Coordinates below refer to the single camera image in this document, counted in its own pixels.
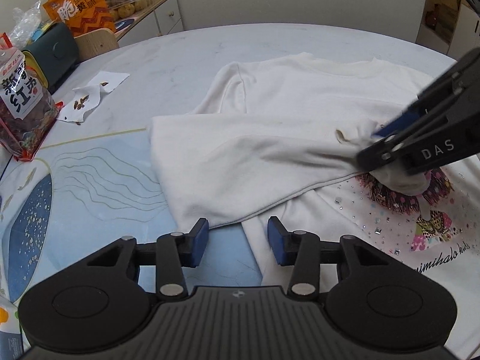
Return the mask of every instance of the black gripper base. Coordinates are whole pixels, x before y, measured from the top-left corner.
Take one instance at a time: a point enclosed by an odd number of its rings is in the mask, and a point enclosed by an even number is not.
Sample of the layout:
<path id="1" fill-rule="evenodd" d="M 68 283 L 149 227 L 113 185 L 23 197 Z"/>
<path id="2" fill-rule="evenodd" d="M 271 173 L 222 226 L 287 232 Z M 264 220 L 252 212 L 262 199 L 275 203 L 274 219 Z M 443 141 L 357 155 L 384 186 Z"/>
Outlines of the black gripper base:
<path id="1" fill-rule="evenodd" d="M 24 360 L 452 360 L 443 347 L 375 352 L 335 331 L 314 302 L 280 287 L 197 287 L 161 304 L 136 337 L 112 349 L 74 355 L 35 347 Z"/>

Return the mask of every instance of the white marble tabletop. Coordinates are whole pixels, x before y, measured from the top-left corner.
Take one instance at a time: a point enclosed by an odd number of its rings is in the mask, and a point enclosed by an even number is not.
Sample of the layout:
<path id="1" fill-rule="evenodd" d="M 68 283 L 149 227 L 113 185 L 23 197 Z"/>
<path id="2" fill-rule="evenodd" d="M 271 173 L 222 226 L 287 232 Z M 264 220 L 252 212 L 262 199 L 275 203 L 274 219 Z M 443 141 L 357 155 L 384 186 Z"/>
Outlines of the white marble tabletop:
<path id="1" fill-rule="evenodd" d="M 301 52 L 338 62 L 374 57 L 432 76 L 453 59 L 419 45 L 369 32 L 317 25 L 250 24 L 205 28 L 146 40 L 82 63 L 55 93 L 71 89 L 100 70 L 130 73 L 81 126 L 57 121 L 43 145 L 144 128 L 152 116 L 185 114 L 205 96 L 217 71 L 232 61 L 253 62 Z"/>

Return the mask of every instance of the white t-shirt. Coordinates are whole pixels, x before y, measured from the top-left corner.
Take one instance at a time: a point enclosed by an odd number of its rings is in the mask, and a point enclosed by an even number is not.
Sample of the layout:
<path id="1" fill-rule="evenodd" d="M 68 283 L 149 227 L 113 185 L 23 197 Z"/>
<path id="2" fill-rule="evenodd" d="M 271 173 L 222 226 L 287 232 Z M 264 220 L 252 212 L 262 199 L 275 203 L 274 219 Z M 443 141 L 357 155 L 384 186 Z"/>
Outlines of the white t-shirt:
<path id="1" fill-rule="evenodd" d="M 478 159 L 433 170 L 428 190 L 406 197 L 369 175 L 352 178 L 358 149 L 335 138 L 337 128 L 372 132 L 366 119 L 393 119 L 431 80 L 376 59 L 309 54 L 225 66 L 193 115 L 153 119 L 152 163 L 179 229 L 199 216 L 213 226 L 242 221 L 266 285 L 286 285 L 291 273 L 268 245 L 270 216 L 323 240 L 354 234 L 452 293 L 458 318 L 447 346 L 466 359 L 480 344 Z M 335 267 L 323 268 L 322 290 L 336 282 Z"/>

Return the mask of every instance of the white cabinet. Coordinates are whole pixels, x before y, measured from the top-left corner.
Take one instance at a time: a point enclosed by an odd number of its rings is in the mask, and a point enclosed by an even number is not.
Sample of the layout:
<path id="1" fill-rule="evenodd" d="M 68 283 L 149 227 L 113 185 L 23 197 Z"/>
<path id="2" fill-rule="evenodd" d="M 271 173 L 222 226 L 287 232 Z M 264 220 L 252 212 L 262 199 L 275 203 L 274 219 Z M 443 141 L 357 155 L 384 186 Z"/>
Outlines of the white cabinet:
<path id="1" fill-rule="evenodd" d="M 181 31 L 183 24 L 177 0 L 167 0 L 129 29 L 118 44 L 124 47 L 159 35 Z"/>
<path id="2" fill-rule="evenodd" d="M 480 45 L 480 18 L 472 9 L 462 4 L 447 55 L 459 60 L 467 51 L 478 45 Z"/>
<path id="3" fill-rule="evenodd" d="M 137 42 L 144 41 L 145 39 L 155 38 L 158 36 L 159 30 L 155 15 L 144 17 L 134 27 L 132 27 L 123 37 L 120 38 L 118 44 L 120 47 L 128 46 Z"/>
<path id="4" fill-rule="evenodd" d="M 167 35 L 181 19 L 177 0 L 167 0 L 155 9 L 162 35 Z"/>
<path id="5" fill-rule="evenodd" d="M 170 30 L 169 34 L 174 34 L 176 32 L 182 32 L 183 31 L 183 24 L 182 24 L 182 19 L 177 21 L 177 24 L 173 26 L 173 28 Z"/>

